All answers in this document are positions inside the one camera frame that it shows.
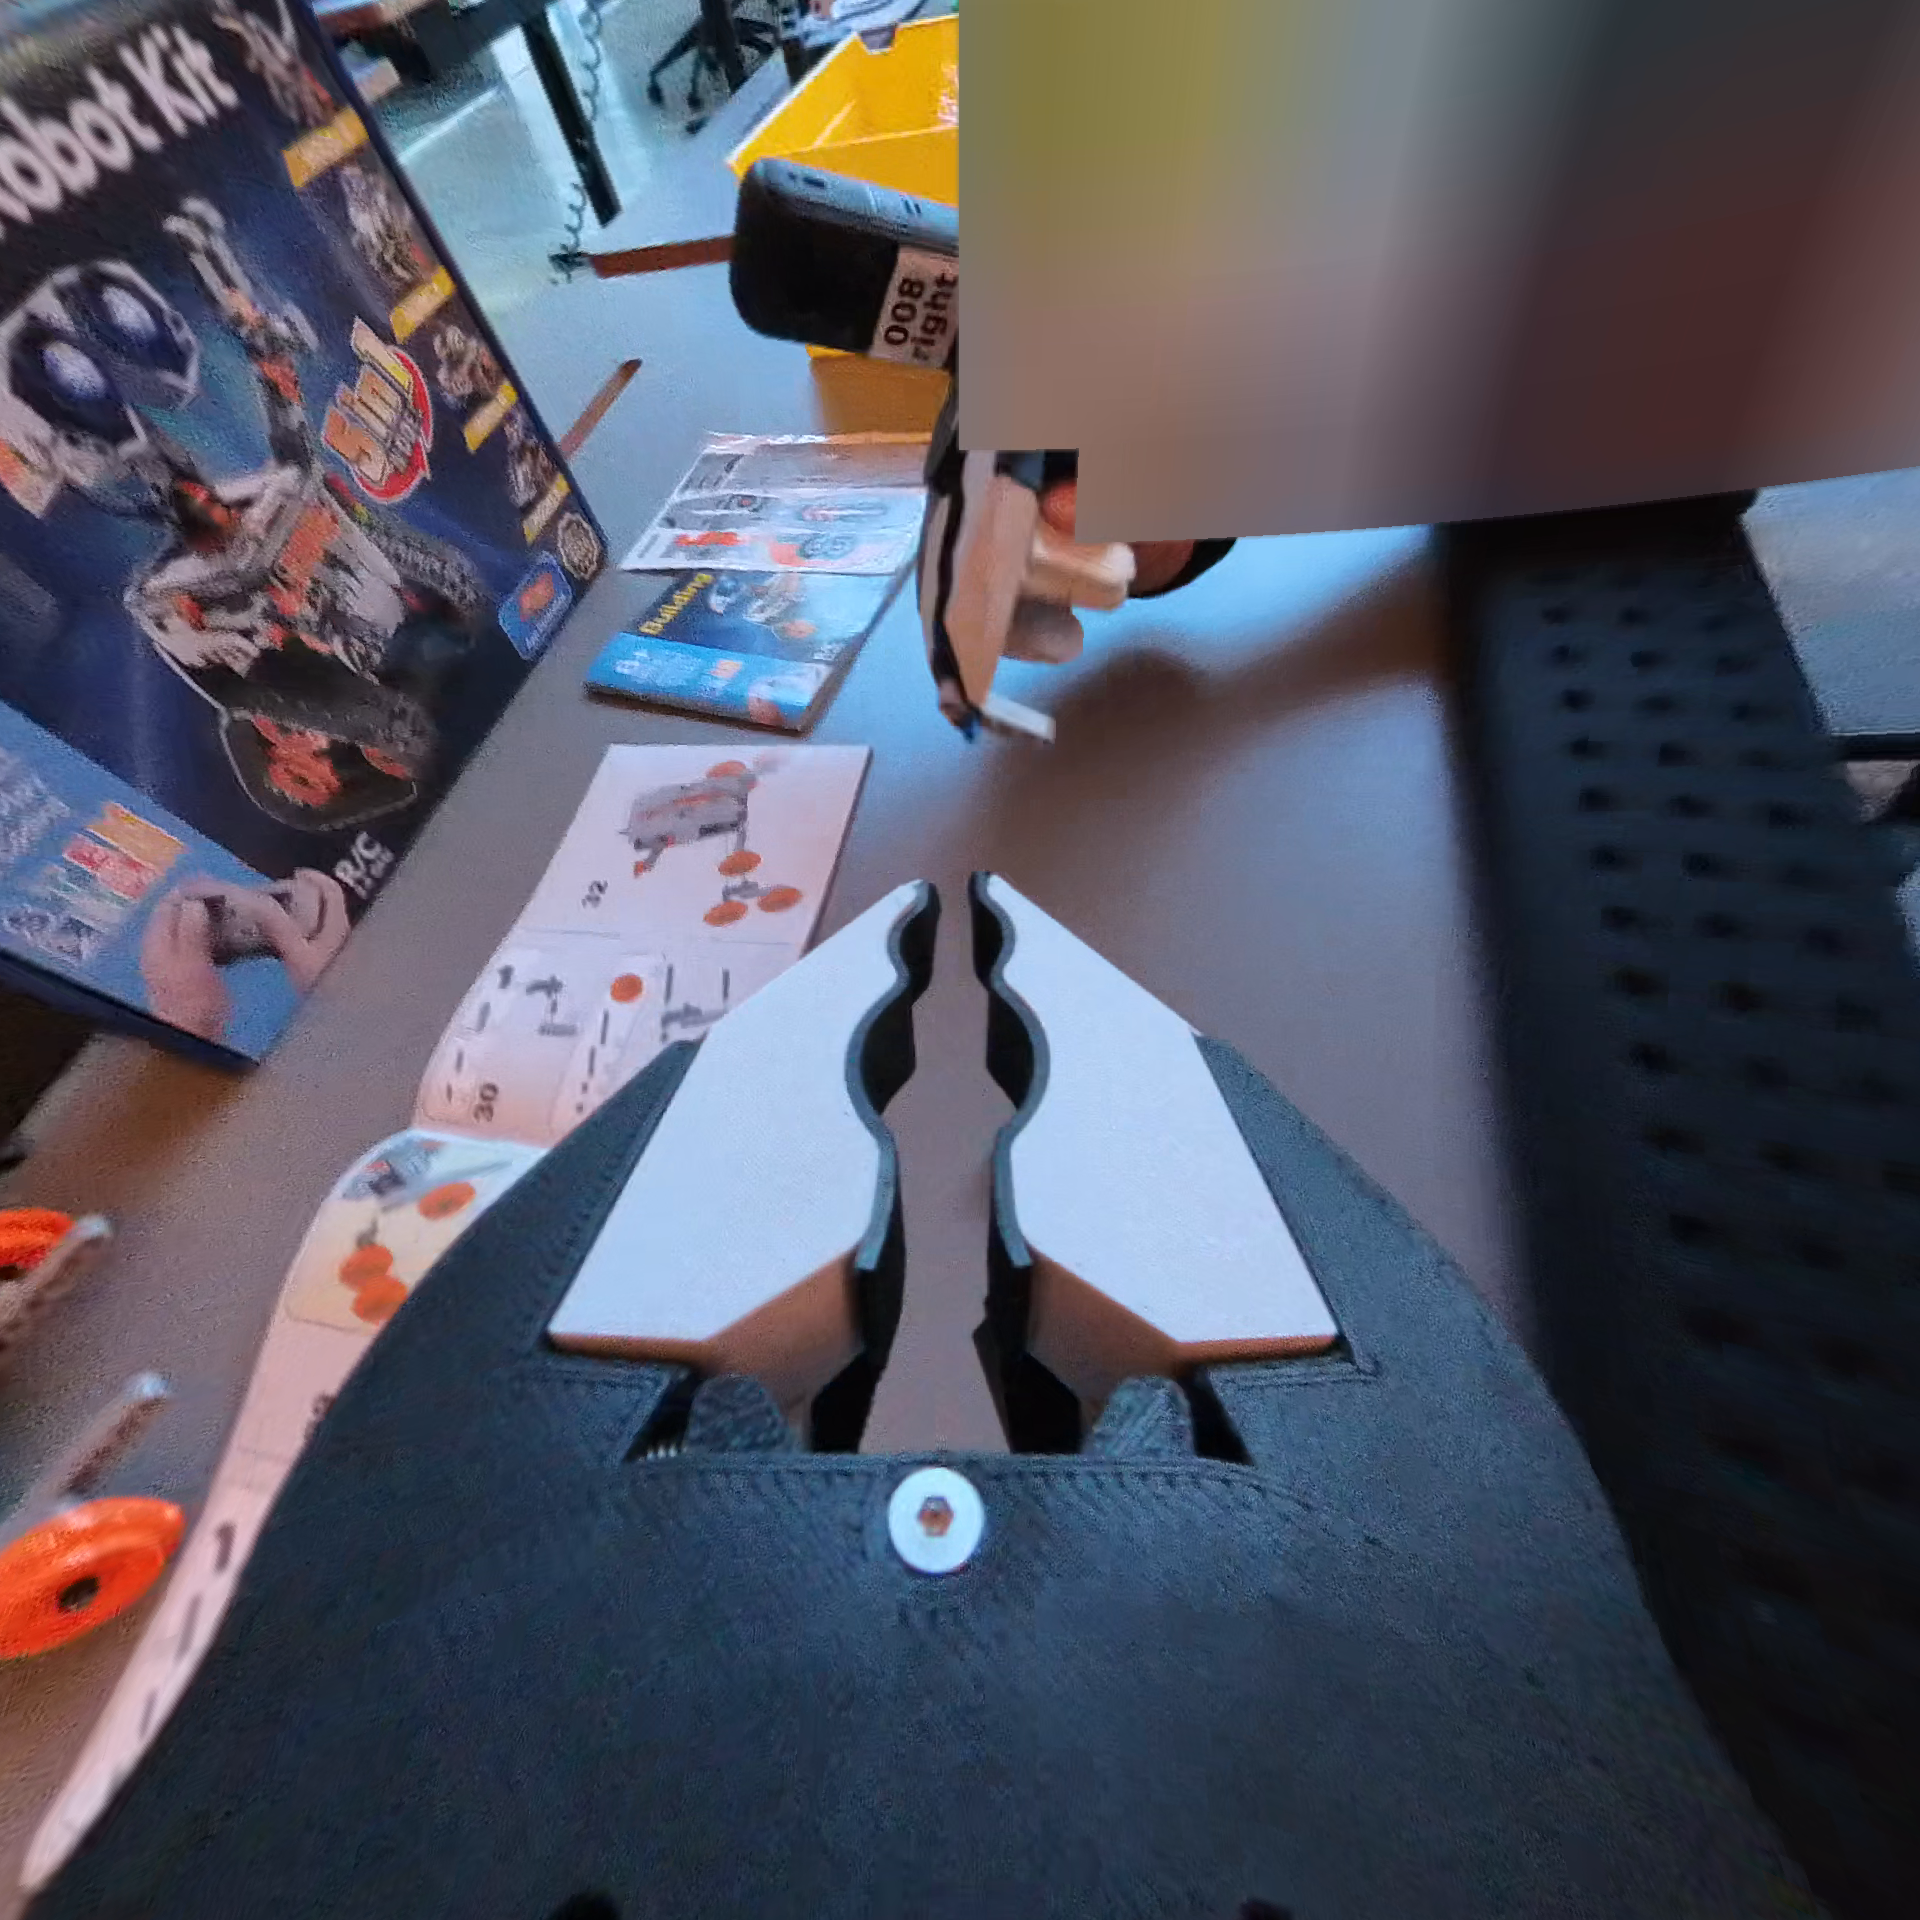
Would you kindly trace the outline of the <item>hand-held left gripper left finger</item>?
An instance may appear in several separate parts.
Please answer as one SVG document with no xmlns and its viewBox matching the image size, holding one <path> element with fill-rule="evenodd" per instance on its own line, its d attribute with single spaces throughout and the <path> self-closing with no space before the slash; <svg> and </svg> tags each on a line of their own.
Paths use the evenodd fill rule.
<svg viewBox="0 0 1920 1920">
<path fill-rule="evenodd" d="M 936 932 L 936 886 L 904 883 L 674 1050 L 551 1347 L 754 1378 L 809 1450 L 860 1450 L 904 1298 L 886 1110 L 918 1067 Z"/>
</svg>

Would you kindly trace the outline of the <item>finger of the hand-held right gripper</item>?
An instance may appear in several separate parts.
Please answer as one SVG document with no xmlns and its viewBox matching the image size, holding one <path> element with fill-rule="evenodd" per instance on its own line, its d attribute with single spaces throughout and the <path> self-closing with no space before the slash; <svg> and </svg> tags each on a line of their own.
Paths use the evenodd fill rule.
<svg viewBox="0 0 1920 1920">
<path fill-rule="evenodd" d="M 996 691 L 1041 526 L 1041 456 L 936 448 L 918 554 L 918 610 L 935 689 Z"/>
</svg>

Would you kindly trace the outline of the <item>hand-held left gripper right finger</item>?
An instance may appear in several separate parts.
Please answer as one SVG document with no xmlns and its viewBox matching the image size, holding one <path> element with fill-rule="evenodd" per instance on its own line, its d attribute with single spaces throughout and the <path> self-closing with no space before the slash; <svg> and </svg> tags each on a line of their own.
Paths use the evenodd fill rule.
<svg viewBox="0 0 1920 1920">
<path fill-rule="evenodd" d="M 966 886 L 991 1158 L 981 1366 L 1017 1453 L 1078 1453 L 1113 1390 L 1340 1356 L 1336 1313 L 1203 1031 L 1007 875 Z"/>
</svg>

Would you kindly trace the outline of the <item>grey desk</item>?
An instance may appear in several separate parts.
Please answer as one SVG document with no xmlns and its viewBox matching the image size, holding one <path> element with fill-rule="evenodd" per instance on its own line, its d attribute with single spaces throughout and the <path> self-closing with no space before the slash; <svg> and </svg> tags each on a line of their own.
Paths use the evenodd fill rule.
<svg viewBox="0 0 1920 1920">
<path fill-rule="evenodd" d="M 998 1439 L 972 1356 L 1001 1114 L 964 913 L 975 869 L 1231 1042 L 1524 1328 L 1424 561 L 1403 530 L 1245 542 L 1198 584 L 1093 620 L 1074 667 L 1007 674 L 1056 711 L 1053 747 L 961 743 L 904 600 L 839 682 L 812 739 L 876 757 L 821 933 L 904 879 L 944 898 L 921 1072 L 892 1108 L 904 1324 L 870 1448 Z M 118 1236 L 4 1366 L 7 1510 L 157 1371 L 173 1402 L 115 1487 L 199 1512 L 322 1193 L 413 1114 L 607 746 L 757 743 L 589 700 L 637 600 L 634 575 L 598 581 L 262 1067 L 105 1038 L 35 1110 L 10 1193 L 105 1211 Z"/>
</svg>

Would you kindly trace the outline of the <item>person's right hand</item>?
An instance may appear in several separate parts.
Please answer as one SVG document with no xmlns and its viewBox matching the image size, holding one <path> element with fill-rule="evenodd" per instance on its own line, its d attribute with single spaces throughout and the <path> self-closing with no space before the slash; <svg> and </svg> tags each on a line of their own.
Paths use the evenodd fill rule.
<svg viewBox="0 0 1920 1920">
<path fill-rule="evenodd" d="M 1078 535 L 1078 481 L 1064 476 L 1053 485 L 1041 500 L 1041 522 L 1053 535 L 1074 540 Z M 1131 575 L 1131 598 L 1164 598 L 1213 561 L 1203 559 L 1203 542 L 1175 540 L 1175 542 L 1133 542 L 1133 575 Z"/>
</svg>

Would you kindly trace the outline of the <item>yellow storage bin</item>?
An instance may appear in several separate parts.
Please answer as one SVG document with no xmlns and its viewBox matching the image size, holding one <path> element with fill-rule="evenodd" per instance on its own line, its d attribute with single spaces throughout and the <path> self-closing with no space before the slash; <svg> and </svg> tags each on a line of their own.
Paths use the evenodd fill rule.
<svg viewBox="0 0 1920 1920">
<path fill-rule="evenodd" d="M 958 361 L 958 17 L 841 38 L 732 153 L 728 295 L 832 435 L 931 438 Z"/>
</svg>

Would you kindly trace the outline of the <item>sticker sheet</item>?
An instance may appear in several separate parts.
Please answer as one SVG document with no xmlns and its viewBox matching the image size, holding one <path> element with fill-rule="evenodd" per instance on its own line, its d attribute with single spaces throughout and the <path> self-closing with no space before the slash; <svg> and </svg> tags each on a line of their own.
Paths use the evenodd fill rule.
<svg viewBox="0 0 1920 1920">
<path fill-rule="evenodd" d="M 918 559 L 925 438 L 708 438 L 624 571 L 894 578 Z"/>
</svg>

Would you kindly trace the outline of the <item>blue manual booklet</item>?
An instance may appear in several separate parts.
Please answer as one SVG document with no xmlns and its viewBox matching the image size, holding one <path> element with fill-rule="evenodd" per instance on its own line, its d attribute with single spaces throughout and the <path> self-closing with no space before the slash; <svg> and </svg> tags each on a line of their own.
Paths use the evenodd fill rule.
<svg viewBox="0 0 1920 1920">
<path fill-rule="evenodd" d="M 894 578 L 837 571 L 639 571 L 637 603 L 584 674 L 600 701 L 806 736 L 881 613 Z"/>
</svg>

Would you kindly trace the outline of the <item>open instruction booklet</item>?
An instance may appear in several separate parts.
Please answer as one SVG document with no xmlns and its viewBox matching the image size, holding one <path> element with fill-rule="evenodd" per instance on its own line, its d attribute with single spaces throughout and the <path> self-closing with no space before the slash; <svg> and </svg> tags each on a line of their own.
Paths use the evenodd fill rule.
<svg viewBox="0 0 1920 1920">
<path fill-rule="evenodd" d="M 407 1126 L 328 1188 L 157 1617 L 27 1846 L 35 1895 L 206 1658 L 319 1417 L 427 1268 L 666 1046 L 809 943 L 870 747 L 612 747 L 540 887 L 453 1008 Z"/>
</svg>

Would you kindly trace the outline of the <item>black perforated chair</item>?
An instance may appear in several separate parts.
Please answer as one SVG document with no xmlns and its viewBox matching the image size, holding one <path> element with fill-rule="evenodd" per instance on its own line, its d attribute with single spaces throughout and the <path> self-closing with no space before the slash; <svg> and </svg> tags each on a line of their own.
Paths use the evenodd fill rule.
<svg viewBox="0 0 1920 1920">
<path fill-rule="evenodd" d="M 1450 522 L 1540 1367 L 1832 1916 L 1917 1916 L 1917 955 L 1745 498 Z"/>
</svg>

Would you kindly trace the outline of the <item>blue toy box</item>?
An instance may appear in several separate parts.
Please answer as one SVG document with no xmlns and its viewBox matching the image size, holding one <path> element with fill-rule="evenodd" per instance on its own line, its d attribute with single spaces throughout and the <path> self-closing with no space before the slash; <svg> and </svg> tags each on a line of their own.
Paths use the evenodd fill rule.
<svg viewBox="0 0 1920 1920">
<path fill-rule="evenodd" d="M 4 985 L 255 1066 L 607 546 L 306 4 L 4 4 Z"/>
</svg>

